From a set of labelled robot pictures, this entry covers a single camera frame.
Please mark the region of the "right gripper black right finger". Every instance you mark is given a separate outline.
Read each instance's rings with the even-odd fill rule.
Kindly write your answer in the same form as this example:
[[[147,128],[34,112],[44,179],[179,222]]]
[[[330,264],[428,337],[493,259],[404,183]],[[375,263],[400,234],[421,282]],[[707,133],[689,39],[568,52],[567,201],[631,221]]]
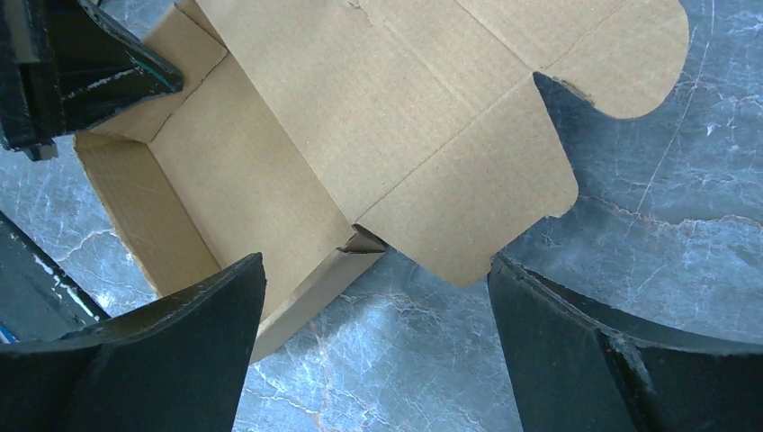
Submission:
[[[488,291],[524,430],[761,430],[761,345],[634,316],[504,256]]]

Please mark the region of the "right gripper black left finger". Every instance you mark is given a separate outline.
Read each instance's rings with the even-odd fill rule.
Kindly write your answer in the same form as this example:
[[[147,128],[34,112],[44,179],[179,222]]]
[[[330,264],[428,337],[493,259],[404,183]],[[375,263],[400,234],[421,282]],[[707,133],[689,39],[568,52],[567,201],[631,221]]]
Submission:
[[[4,431],[230,431],[265,300],[263,258],[53,341],[1,349]]]

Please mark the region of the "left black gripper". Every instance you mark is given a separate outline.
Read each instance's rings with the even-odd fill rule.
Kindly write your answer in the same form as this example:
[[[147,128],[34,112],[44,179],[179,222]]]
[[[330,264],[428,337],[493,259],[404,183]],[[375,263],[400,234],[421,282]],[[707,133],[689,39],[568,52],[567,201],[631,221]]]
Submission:
[[[91,1],[1,3],[1,145],[32,161],[88,130],[184,88],[178,68]]]

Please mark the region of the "brown cardboard box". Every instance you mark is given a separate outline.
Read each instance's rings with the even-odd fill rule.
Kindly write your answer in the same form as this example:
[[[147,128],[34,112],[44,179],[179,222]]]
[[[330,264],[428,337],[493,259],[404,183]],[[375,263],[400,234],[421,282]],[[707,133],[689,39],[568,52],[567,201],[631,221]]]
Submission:
[[[535,78],[638,118],[689,30],[677,1],[179,1],[145,42],[184,90],[76,154],[158,295],[263,255],[258,361],[386,247],[478,282],[578,198]]]

